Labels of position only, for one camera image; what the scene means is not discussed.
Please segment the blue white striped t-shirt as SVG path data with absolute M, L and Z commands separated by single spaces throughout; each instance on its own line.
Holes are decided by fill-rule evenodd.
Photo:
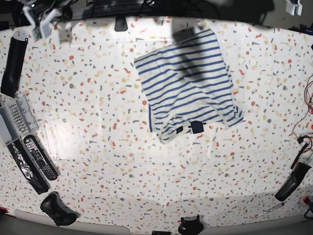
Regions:
M 206 124 L 229 128 L 243 121 L 211 29 L 143 55 L 134 65 L 148 101 L 150 130 L 161 143 L 201 133 Z

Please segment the clear screwdriver bit case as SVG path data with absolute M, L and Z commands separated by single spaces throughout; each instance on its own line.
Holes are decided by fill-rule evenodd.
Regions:
M 6 147 L 19 138 L 37 132 L 39 126 L 25 95 L 0 107 L 0 142 Z

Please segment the black tv remote control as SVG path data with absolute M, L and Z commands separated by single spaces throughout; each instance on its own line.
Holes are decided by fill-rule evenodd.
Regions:
M 49 181 L 56 180 L 58 178 L 58 173 L 44 151 L 41 149 L 36 138 L 33 135 L 28 135 L 23 139 L 23 142 L 44 176 Z

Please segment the black shiny foil pouch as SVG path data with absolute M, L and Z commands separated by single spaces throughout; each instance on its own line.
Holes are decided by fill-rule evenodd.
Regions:
M 18 168 L 22 172 L 28 183 L 40 195 L 49 190 L 48 184 L 45 182 L 39 171 L 26 153 L 20 140 L 16 140 L 7 146 Z

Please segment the black game controller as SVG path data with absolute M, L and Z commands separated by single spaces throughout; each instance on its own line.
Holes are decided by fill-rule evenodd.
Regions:
M 69 226 L 78 218 L 73 212 L 66 212 L 58 203 L 59 197 L 55 193 L 49 194 L 41 203 L 41 210 L 46 213 L 56 226 Z

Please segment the red handled screwdriver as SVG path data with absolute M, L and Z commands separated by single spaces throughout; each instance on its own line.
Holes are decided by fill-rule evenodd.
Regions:
M 275 206 L 273 206 L 273 207 L 271 207 L 271 208 L 269 208 L 269 209 L 263 211 L 262 213 L 256 215 L 255 218 L 260 217 L 260 216 L 263 216 L 263 215 L 265 215 L 265 214 L 267 214 L 267 213 L 270 213 L 270 212 L 273 212 L 273 211 L 275 211 L 275 210 L 278 210 L 278 209 L 282 208 L 284 205 L 285 205 L 285 203 L 284 203 L 284 202 L 281 202 L 281 203 L 279 203 L 279 204 L 277 204 L 277 205 L 275 205 Z

